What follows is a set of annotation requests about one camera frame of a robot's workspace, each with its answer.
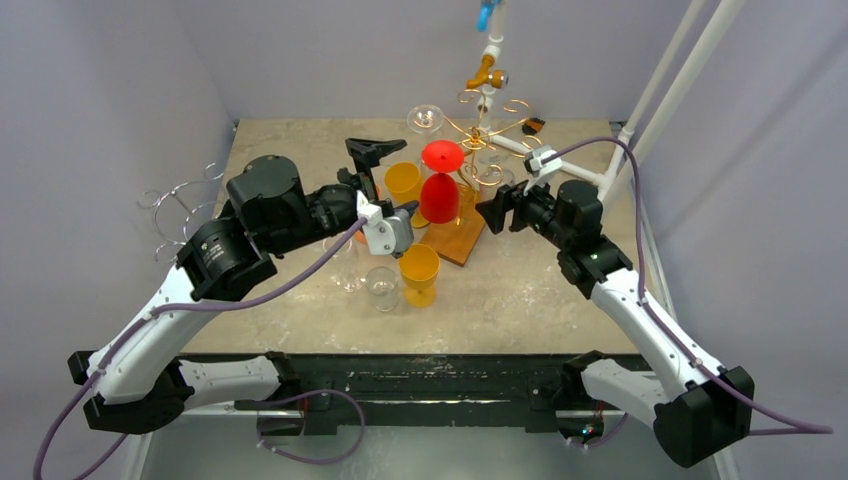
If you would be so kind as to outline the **clear tall flute glass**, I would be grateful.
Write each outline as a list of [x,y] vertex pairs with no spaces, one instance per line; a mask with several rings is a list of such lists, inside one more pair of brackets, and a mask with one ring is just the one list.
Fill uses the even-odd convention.
[[416,163],[423,164],[424,149],[433,141],[439,139],[440,130],[445,122],[443,110],[432,104],[421,104],[413,107],[407,114],[407,126],[421,140],[422,144],[416,156]]

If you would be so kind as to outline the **red plastic wine glass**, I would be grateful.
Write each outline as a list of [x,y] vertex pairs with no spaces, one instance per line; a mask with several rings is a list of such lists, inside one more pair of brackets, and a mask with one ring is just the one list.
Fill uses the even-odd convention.
[[464,163],[462,148],[450,140],[435,140],[422,151],[423,164],[432,172],[424,181],[420,211],[432,224],[453,221],[459,213],[460,192],[452,174]]

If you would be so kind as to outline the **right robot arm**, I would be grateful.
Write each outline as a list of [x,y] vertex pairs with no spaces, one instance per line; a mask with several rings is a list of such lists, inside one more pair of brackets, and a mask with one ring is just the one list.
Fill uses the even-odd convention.
[[602,232],[594,186],[566,181],[555,195],[547,187],[504,186],[475,209],[494,234],[511,213],[510,231],[531,228],[555,246],[563,276],[618,325],[655,375],[586,354],[564,369],[561,392],[569,404],[596,399],[620,408],[650,427],[666,455],[685,468],[750,434],[753,379],[742,367],[724,367],[665,310],[652,308],[639,271]]

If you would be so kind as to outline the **gold rack with wooden base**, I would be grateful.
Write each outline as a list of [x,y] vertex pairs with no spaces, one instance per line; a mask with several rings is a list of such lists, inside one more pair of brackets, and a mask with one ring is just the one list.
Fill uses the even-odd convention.
[[531,107],[519,99],[504,101],[502,110],[516,117],[501,127],[493,127],[494,96],[495,90],[488,86],[458,93],[459,103],[471,104],[478,110],[477,117],[468,125],[452,120],[434,105],[423,105],[409,115],[411,125],[421,128],[429,139],[445,125],[458,133],[456,143],[465,155],[462,167],[452,173],[459,190],[458,213],[448,223],[431,223],[422,242],[433,248],[441,259],[460,268],[468,263],[485,226],[475,210],[476,204],[483,201],[486,194],[493,194],[498,187],[514,180],[514,174],[504,165],[507,156],[521,158],[530,151],[526,141],[515,141],[505,134],[531,119]]

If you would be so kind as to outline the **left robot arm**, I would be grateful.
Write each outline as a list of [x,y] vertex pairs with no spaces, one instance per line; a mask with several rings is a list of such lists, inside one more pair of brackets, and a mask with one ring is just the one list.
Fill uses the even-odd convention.
[[74,380],[91,391],[83,407],[90,428],[140,435],[211,404],[292,405],[300,380],[285,355],[191,359],[184,347],[217,315],[266,303],[251,291],[294,250],[325,239],[339,250],[363,233],[372,254],[401,257],[413,242],[418,204],[381,198],[372,171],[405,145],[402,139],[347,139],[352,167],[310,193],[296,164],[280,155],[257,157],[231,178],[219,215],[180,248],[136,317],[106,346],[70,358]]

